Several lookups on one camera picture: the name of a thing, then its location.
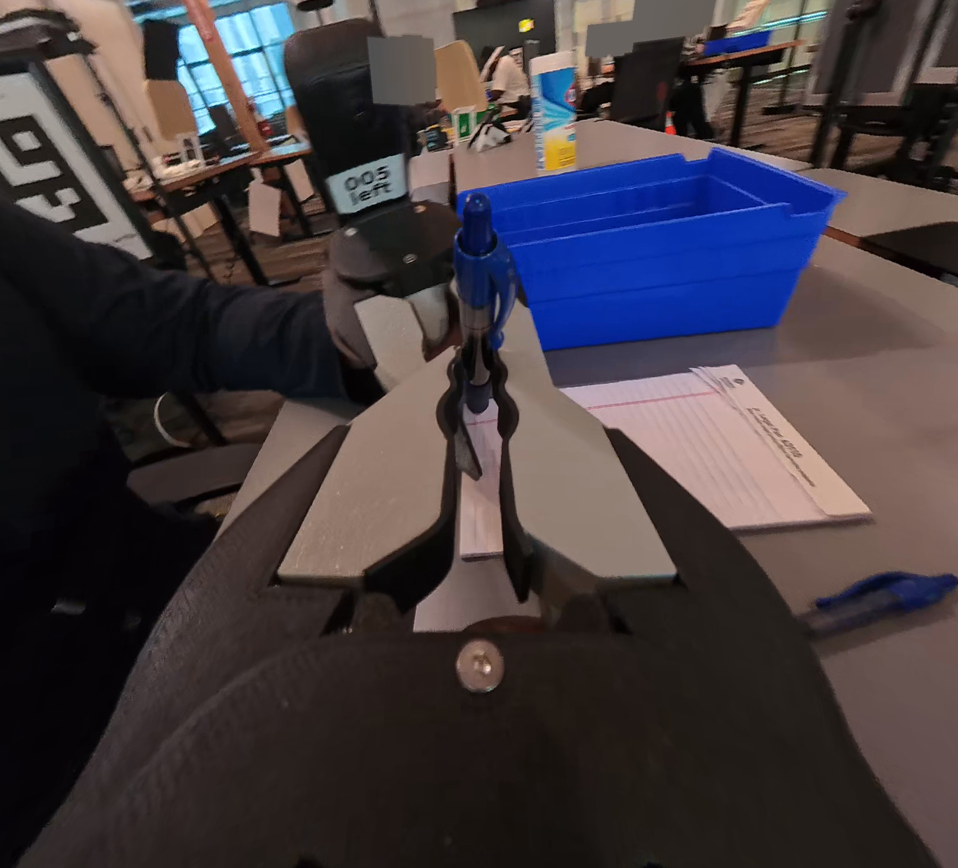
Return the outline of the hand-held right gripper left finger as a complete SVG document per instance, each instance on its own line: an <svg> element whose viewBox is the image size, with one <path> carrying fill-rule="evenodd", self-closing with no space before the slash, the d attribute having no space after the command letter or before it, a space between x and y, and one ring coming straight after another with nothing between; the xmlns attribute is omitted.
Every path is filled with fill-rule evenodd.
<svg viewBox="0 0 958 868"><path fill-rule="evenodd" d="M277 577L410 611L449 574L459 472L454 351L350 423Z"/></svg>

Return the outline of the tan chair back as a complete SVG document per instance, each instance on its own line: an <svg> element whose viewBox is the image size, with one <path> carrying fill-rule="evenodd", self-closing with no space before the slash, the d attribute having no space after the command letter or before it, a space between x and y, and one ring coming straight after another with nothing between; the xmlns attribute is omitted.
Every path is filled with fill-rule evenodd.
<svg viewBox="0 0 958 868"><path fill-rule="evenodd" d="M473 50L463 40L455 40L434 50L437 96L443 107L453 113L472 108L477 113L487 108L485 86Z"/></svg>

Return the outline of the wipes canister with yellow label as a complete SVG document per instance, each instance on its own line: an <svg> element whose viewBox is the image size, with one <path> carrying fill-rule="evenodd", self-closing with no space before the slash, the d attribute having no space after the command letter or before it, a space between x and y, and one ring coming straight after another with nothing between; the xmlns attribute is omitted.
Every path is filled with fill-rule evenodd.
<svg viewBox="0 0 958 868"><path fill-rule="evenodd" d="M537 56L530 64L531 118L536 171L577 164L577 60L572 50Z"/></svg>

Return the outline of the cardboard box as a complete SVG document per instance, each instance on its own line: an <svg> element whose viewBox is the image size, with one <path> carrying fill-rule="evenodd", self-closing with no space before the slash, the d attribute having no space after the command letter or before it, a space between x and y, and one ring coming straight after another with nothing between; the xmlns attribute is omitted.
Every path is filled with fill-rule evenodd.
<svg viewBox="0 0 958 868"><path fill-rule="evenodd" d="M185 87L177 80L146 79L145 95L152 108L160 136L176 141L196 135L198 125Z"/></svg>

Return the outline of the black flat pad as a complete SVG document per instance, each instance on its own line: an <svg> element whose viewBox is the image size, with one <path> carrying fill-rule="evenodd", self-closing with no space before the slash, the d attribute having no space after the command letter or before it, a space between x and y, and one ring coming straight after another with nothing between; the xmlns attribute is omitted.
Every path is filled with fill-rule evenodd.
<svg viewBox="0 0 958 868"><path fill-rule="evenodd" d="M862 237L859 247L889 262L956 285L957 222L947 221Z"/></svg>

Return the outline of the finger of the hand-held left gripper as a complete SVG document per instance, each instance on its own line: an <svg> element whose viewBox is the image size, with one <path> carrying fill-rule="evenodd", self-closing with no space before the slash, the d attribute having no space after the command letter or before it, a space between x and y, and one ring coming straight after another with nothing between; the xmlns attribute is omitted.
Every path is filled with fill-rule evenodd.
<svg viewBox="0 0 958 868"><path fill-rule="evenodd" d="M459 345L458 299L450 287L429 287L415 293L414 314L423 335L423 353L441 353Z"/></svg>
<svg viewBox="0 0 958 868"><path fill-rule="evenodd" d="M386 393L436 354L423 353L414 298L371 298L355 308L377 359L374 375Z"/></svg>

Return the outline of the wooden standing desk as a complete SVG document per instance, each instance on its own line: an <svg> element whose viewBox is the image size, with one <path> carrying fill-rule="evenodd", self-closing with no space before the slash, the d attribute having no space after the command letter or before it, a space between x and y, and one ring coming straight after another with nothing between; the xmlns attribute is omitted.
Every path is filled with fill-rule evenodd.
<svg viewBox="0 0 958 868"><path fill-rule="evenodd" d="M805 45L805 43L806 41L800 38L795 41L742 50L731 54L698 58L681 65L678 69L678 76L680 78L690 78L693 76L702 76L712 71L740 70L735 112L728 142L726 143L729 147L738 148L749 104L753 72L759 68L766 68L780 63L786 53L791 53L798 47Z"/></svg>

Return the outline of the white lined notepad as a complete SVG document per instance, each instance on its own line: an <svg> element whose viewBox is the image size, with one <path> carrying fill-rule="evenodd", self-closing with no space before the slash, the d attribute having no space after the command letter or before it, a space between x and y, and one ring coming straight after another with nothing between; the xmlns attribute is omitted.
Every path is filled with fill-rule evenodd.
<svg viewBox="0 0 958 868"><path fill-rule="evenodd" d="M738 366L563 389L622 433L736 534L863 523L871 509ZM496 406L468 416L483 476L463 481L461 553L502 550L491 534L500 482Z"/></svg>

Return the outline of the blue retractable pen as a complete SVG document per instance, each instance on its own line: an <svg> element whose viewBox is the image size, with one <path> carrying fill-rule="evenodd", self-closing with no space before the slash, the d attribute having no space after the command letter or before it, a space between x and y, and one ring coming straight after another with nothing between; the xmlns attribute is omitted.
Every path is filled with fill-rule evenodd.
<svg viewBox="0 0 958 868"><path fill-rule="evenodd" d="M951 573L885 572L861 579L832 596L817 598L795 619L806 636L830 638L928 609L949 598L956 588L957 576Z"/></svg>
<svg viewBox="0 0 958 868"><path fill-rule="evenodd" d="M485 193L475 191L467 196L461 222L453 245L462 335L453 367L459 393L454 446L460 472L478 481L482 467L465 415L484 413L492 398L492 377L517 299L519 278L508 247L493 227L492 205Z"/></svg>

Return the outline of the person's dark clothed body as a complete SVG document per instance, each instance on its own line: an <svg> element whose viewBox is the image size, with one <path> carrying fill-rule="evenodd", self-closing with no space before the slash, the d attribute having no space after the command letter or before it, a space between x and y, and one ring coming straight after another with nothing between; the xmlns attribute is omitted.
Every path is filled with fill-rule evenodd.
<svg viewBox="0 0 958 868"><path fill-rule="evenodd" d="M132 491L98 395L58 388L2 400L2 866L71 789L219 528Z"/></svg>

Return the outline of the black white marker board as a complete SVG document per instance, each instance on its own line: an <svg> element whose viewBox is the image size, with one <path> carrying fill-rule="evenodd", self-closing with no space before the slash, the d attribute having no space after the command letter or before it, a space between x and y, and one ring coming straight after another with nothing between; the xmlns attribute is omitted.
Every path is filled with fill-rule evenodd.
<svg viewBox="0 0 958 868"><path fill-rule="evenodd" d="M88 242L153 262L150 223L113 148L98 143L52 67L66 63L135 147L91 61L94 45L65 13L20 8L1 17L2 196Z"/></svg>

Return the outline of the person's left forearm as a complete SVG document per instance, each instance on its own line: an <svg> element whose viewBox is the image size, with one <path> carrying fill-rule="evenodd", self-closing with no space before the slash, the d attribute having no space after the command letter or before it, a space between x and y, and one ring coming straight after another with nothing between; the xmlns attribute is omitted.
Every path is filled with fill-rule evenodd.
<svg viewBox="0 0 958 868"><path fill-rule="evenodd" d="M2 200L2 416L89 394L346 399L321 296L212 283L78 239Z"/></svg>

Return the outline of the blue plastic bin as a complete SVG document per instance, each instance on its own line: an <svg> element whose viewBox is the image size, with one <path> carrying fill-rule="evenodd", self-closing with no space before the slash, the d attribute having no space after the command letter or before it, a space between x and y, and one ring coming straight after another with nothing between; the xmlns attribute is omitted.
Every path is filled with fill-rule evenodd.
<svg viewBox="0 0 958 868"><path fill-rule="evenodd" d="M476 191L544 351L777 325L845 196L721 147Z"/></svg>

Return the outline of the person's left hand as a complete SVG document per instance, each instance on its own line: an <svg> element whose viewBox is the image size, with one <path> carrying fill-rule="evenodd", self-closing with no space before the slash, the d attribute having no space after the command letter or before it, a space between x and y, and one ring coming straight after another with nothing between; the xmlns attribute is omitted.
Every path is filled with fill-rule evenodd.
<svg viewBox="0 0 958 868"><path fill-rule="evenodd" d="M321 275L321 291L326 322L335 347L353 369L374 371L377 359L355 306L377 293L344 281L330 264Z"/></svg>

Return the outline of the wooden beam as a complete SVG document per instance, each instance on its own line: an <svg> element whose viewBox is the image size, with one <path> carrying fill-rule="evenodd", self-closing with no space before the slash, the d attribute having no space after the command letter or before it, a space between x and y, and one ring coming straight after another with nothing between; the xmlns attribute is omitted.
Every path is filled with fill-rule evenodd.
<svg viewBox="0 0 958 868"><path fill-rule="evenodd" d="M259 131L257 120L247 104L245 91L236 73L232 57L223 44L209 0L181 0L206 49L209 61L222 84L239 131L256 154L266 153L268 144Z"/></svg>

